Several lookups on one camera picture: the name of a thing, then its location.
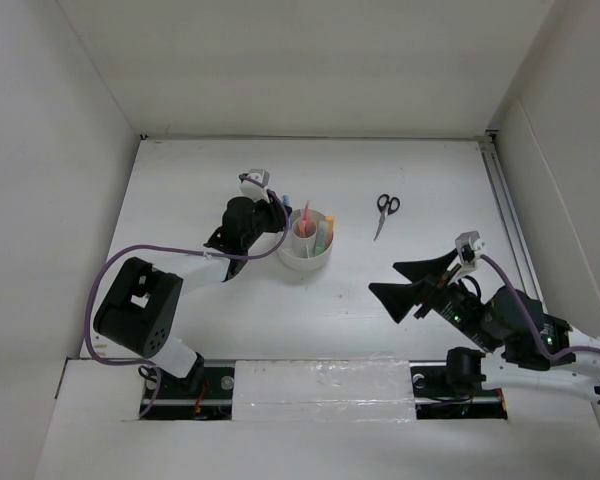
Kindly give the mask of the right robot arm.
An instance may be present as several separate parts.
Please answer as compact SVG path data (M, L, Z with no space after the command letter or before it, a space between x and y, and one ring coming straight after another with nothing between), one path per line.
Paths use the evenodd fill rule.
M503 399L505 388L545 389L600 406L600 340L546 313L540 301L514 288L508 278L488 300L472 277L479 262L498 275L490 257L468 247L431 259L396 262L404 284L369 284L395 323L435 313L470 341L450 349L442 362L411 369L422 413L433 408L467 413L473 401Z

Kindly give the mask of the pink highlighter pen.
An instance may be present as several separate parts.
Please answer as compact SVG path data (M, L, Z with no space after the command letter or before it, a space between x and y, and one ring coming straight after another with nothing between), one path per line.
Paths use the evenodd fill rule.
M309 213L309 201L306 201L301 218L303 218L305 220L307 217L311 218L310 213Z

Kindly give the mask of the black handled scissors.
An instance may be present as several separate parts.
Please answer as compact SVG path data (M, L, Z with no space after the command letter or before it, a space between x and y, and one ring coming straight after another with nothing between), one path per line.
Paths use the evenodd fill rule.
M386 218L390 215L396 213L401 206L401 201L399 198L395 196L391 196L389 194L381 194L376 201L376 207L379 211L379 220L378 226L374 235L374 240L377 240L380 236L382 229L384 227L384 223Z

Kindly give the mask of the green highlighter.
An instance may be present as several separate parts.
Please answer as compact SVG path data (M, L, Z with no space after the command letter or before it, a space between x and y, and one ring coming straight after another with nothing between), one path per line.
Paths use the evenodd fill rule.
M326 220L321 220L317 225L316 238L314 244L313 255L315 257L321 255L326 248L329 224Z

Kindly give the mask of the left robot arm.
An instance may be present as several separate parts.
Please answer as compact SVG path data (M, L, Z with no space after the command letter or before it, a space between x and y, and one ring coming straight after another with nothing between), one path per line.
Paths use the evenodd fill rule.
M128 258L95 313L94 331L158 367L179 395L196 394L204 358L171 333L180 299L237 276L262 235L287 233L291 213L272 192L266 200L235 197L203 252L176 252L172 267Z

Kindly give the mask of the orange highlighter marker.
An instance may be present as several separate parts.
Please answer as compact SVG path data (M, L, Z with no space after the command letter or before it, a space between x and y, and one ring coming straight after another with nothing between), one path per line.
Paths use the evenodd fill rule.
M326 216L325 221L327 222L326 247L329 248L333 241L333 237L334 237L335 217L334 216Z

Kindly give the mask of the white round divided organizer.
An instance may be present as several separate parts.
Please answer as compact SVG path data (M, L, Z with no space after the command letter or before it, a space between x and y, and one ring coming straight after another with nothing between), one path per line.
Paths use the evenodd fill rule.
M282 263L295 271L312 272L325 266L333 250L333 241L329 248L315 257L313 255L316 238L317 225L321 220L325 220L325 215L319 211L309 209L311 219L314 224L314 232L309 238L298 236L297 220L302 216L302 209L293 210L290 217L291 229L287 233L282 246L277 250L277 256Z

